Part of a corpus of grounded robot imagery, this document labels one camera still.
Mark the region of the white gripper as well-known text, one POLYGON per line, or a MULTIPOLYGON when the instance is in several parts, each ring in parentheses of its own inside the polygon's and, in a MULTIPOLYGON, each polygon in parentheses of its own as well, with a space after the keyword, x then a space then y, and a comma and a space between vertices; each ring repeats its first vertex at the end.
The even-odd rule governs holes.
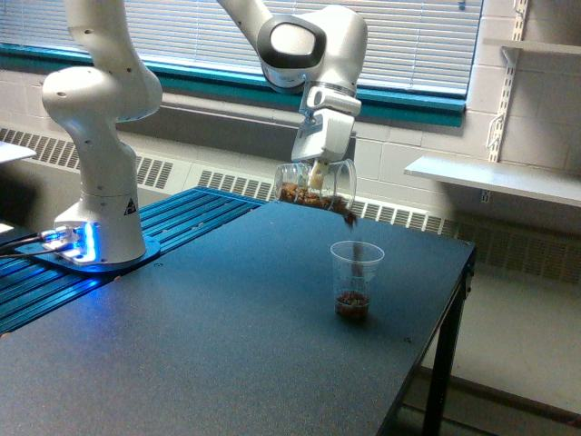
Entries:
POLYGON ((309 171, 309 187, 321 187, 329 172, 327 162, 343 159, 361 101, 353 89, 332 84, 307 84, 299 126, 291 151, 293 162, 314 160, 309 171))

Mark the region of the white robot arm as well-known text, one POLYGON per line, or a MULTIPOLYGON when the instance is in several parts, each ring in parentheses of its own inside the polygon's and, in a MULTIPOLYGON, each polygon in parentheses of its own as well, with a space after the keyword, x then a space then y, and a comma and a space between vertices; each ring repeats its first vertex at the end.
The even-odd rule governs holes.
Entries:
MULTIPOLYGON (((251 44, 277 91, 299 93, 304 119, 291 152, 319 189, 340 161, 361 109, 356 96, 368 42, 365 20, 342 5, 301 15, 275 15, 261 1, 225 1, 223 9, 251 44)), ((69 1, 72 38, 89 66, 49 74, 42 87, 47 113, 71 136, 80 162, 81 196, 54 222, 45 247, 77 265, 127 263, 146 246, 139 214, 136 155, 118 137, 119 123, 155 114, 159 79, 136 53, 121 1, 69 1)))

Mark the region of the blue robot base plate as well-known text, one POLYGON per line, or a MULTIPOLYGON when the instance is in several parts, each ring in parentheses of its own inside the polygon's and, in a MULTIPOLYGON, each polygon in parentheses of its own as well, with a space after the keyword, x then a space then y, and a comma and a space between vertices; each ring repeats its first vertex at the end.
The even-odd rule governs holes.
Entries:
POLYGON ((31 243, 17 247, 16 253, 26 254, 28 259, 32 259, 40 264, 60 269, 63 271, 80 273, 83 275, 115 275, 125 274, 133 271, 147 263, 157 259, 161 254, 161 245, 152 237, 144 237, 145 253, 141 257, 124 263, 90 263, 76 264, 56 253, 37 254, 43 250, 40 243, 31 243))

